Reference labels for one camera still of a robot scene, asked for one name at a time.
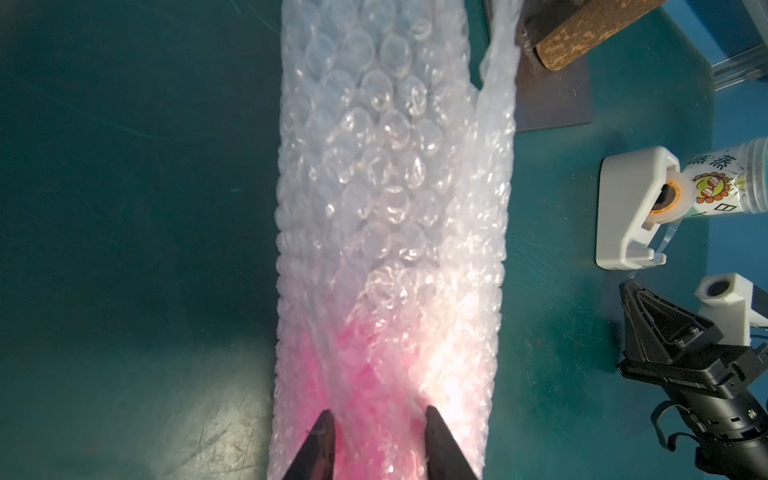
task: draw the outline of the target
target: teal mat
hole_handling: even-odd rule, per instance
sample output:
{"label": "teal mat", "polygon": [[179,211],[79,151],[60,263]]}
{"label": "teal mat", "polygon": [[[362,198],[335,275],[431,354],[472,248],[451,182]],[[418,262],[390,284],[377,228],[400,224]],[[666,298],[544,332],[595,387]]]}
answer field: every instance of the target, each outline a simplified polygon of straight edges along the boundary
{"label": "teal mat", "polygon": [[[263,478],[279,2],[8,5],[0,477]],[[624,274],[593,255],[601,159],[707,150],[712,80],[661,13],[590,65],[594,123],[515,140],[485,477],[700,478],[690,445],[656,443],[660,389],[614,371]],[[691,305],[706,241],[706,222],[683,223],[638,279]]]}

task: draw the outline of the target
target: bubble wrap roll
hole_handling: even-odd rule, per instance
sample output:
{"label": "bubble wrap roll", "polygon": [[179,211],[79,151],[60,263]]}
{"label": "bubble wrap roll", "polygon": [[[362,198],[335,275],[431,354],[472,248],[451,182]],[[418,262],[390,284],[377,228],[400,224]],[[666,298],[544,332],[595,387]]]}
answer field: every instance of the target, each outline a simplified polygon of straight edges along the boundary
{"label": "bubble wrap roll", "polygon": [[482,91],[462,0],[284,0],[275,416],[280,480],[317,416],[335,478],[425,478],[425,409],[478,477],[506,257],[515,29]]}

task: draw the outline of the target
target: bottle label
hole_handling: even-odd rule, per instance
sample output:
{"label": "bottle label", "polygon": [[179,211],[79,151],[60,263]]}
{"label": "bottle label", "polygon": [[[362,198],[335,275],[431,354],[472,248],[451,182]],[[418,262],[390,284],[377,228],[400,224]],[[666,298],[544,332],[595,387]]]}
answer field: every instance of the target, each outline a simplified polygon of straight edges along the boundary
{"label": "bottle label", "polygon": [[746,148],[737,146],[699,155],[688,162],[683,174],[696,187],[695,217],[745,211],[740,188],[746,171],[745,153]]}

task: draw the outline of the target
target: cartoon sun face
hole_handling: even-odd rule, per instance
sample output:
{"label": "cartoon sun face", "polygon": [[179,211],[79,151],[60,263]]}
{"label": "cartoon sun face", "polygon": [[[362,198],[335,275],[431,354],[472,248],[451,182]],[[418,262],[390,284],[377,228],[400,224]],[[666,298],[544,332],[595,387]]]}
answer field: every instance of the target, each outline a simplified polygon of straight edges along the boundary
{"label": "cartoon sun face", "polygon": [[711,174],[701,174],[694,178],[696,183],[696,191],[698,192],[696,203],[703,204],[707,202],[711,204],[715,200],[722,200],[728,196],[728,190],[730,190],[730,178],[725,174],[718,174],[712,172]]}

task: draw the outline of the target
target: white plastic mount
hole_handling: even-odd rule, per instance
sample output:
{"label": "white plastic mount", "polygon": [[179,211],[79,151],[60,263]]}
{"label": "white plastic mount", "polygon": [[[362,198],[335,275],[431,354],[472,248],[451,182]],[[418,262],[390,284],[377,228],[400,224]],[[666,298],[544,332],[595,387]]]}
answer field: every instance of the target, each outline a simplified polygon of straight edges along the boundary
{"label": "white plastic mount", "polygon": [[750,326],[768,327],[768,319],[753,305],[755,290],[754,284],[738,273],[705,276],[699,283],[699,315],[723,333],[720,345],[750,346]]}
{"label": "white plastic mount", "polygon": [[598,241],[595,261],[606,270],[639,270],[664,265],[663,253],[648,244],[659,230],[647,222],[667,170],[680,171],[680,161],[664,147],[651,147],[603,160],[598,198]]}

